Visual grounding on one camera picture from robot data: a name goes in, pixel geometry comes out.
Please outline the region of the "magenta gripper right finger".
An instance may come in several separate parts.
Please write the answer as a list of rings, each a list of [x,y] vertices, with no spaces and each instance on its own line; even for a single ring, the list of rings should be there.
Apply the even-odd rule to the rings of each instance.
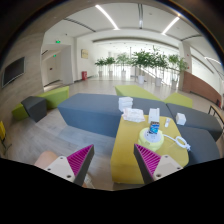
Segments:
[[[134,156],[145,184],[152,183],[182,169],[172,157],[162,155],[141,146],[134,145]]]

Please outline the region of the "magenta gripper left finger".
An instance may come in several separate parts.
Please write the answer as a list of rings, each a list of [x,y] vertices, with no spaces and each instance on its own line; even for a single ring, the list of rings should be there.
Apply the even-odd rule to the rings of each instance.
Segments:
[[[59,156],[46,171],[82,186],[94,156],[94,145],[84,147],[68,157]]]

